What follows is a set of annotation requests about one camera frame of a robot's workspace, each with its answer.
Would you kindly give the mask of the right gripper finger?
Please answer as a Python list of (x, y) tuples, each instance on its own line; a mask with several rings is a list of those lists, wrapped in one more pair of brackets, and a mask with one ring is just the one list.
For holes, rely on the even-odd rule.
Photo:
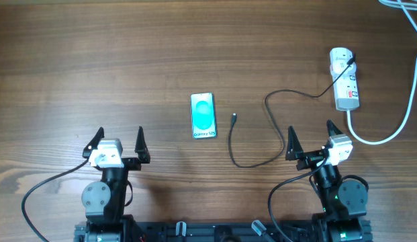
[(326, 127), (328, 131), (328, 136), (335, 136), (335, 135), (343, 134), (343, 132), (340, 129), (338, 129), (338, 127), (331, 120), (326, 121)]
[(300, 142), (298, 140), (297, 134), (293, 128), (290, 126), (288, 128), (288, 142), (287, 142), (287, 152), (285, 154), (285, 159), (288, 161), (295, 161), (303, 159), (304, 151)]

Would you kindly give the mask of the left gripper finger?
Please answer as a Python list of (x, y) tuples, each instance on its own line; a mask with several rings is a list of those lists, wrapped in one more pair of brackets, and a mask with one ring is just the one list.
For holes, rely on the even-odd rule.
[(86, 147), (83, 149), (82, 157), (85, 159), (88, 159), (91, 155), (91, 153), (97, 149), (97, 146), (101, 139), (103, 139), (104, 136), (104, 129), (103, 127), (100, 127), (95, 134), (95, 136), (91, 139), (91, 141), (86, 145)]
[(138, 155), (138, 159), (141, 163), (150, 163), (150, 153), (145, 142), (144, 130), (141, 126), (138, 128), (134, 152)]

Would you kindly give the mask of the Samsung Galaxy smartphone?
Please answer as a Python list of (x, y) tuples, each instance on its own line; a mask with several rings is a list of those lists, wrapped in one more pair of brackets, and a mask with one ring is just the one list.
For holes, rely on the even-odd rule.
[(194, 139), (217, 136), (214, 95), (212, 93), (191, 94), (191, 122)]

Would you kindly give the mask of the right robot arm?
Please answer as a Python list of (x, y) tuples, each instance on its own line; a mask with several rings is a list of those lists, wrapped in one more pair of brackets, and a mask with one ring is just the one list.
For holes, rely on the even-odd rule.
[(319, 241), (372, 241), (367, 214), (369, 184), (357, 175), (342, 176), (338, 165), (353, 149), (352, 140), (331, 120), (326, 122), (328, 140), (321, 149), (305, 152), (292, 126), (288, 128), (288, 161), (297, 162), (297, 170), (308, 169), (311, 185), (319, 197), (323, 213), (313, 222)]

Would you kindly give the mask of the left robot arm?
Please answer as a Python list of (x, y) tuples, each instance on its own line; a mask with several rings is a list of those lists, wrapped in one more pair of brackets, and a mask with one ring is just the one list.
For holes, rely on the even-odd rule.
[(83, 190), (81, 201), (87, 222), (75, 227), (74, 241), (146, 240), (146, 235), (134, 217), (124, 214), (124, 208), (132, 202), (132, 199), (126, 200), (126, 190), (132, 189), (128, 173), (140, 171), (142, 164), (150, 163), (142, 127), (138, 128), (134, 149), (138, 156), (123, 158), (122, 152), (120, 139), (105, 138), (103, 128), (97, 131), (83, 149), (83, 157), (90, 166), (101, 172), (101, 179), (90, 183)]

